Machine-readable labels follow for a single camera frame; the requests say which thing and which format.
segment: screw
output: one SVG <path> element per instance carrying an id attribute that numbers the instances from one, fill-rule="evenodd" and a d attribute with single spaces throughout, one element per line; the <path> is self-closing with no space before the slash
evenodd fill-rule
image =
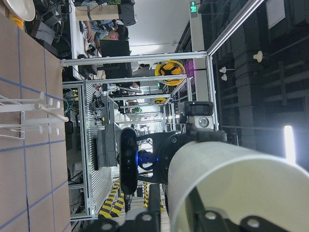
<path id="1" fill-rule="evenodd" d="M 145 214 L 141 219 L 143 219 L 144 221 L 150 221 L 153 217 L 149 214 Z"/>
<path id="2" fill-rule="evenodd" d="M 205 214 L 205 217 L 206 217 L 207 219 L 209 219 L 209 220 L 215 220 L 216 217 L 217 217 L 217 215 L 216 215 L 215 213 L 213 213 L 213 212 L 207 212 L 207 213 Z"/>
<path id="3" fill-rule="evenodd" d="M 255 219 L 249 219 L 247 224 L 253 228 L 258 228 L 260 226 L 260 223 Z"/>
<path id="4" fill-rule="evenodd" d="M 201 127 L 207 127 L 209 124 L 209 121 L 206 117 L 200 117 L 198 120 L 198 123 Z"/>
<path id="5" fill-rule="evenodd" d="M 173 137 L 171 140 L 170 140 L 172 143 L 175 143 L 177 142 L 177 139 L 175 137 Z"/>
<path id="6" fill-rule="evenodd" d="M 112 228 L 112 225 L 109 223 L 105 223 L 102 225 L 101 229 L 104 231 L 109 231 Z"/>

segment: computer monitor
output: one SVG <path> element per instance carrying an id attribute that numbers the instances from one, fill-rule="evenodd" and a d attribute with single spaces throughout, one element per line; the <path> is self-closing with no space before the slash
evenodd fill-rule
<path id="1" fill-rule="evenodd" d="M 130 56 L 129 41 L 100 40 L 102 57 L 123 57 Z M 131 63 L 104 64 L 104 67 L 97 68 L 104 70 L 106 79 L 132 77 Z"/>

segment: white cylinder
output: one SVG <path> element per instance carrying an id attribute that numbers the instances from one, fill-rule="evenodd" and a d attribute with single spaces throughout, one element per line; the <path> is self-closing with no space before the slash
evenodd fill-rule
<path id="1" fill-rule="evenodd" d="M 193 231 L 185 200 L 197 187 L 205 208 L 219 208 L 236 224 L 260 216 L 288 231 L 309 229 L 309 174 L 285 159 L 220 142 L 190 142 L 169 166 L 172 232 Z"/>

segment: green exit sign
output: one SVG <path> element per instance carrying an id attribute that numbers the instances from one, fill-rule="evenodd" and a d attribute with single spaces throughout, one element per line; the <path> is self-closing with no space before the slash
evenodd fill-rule
<path id="1" fill-rule="evenodd" d="M 191 11 L 191 18 L 197 17 L 197 2 L 190 1 L 190 11 Z"/>

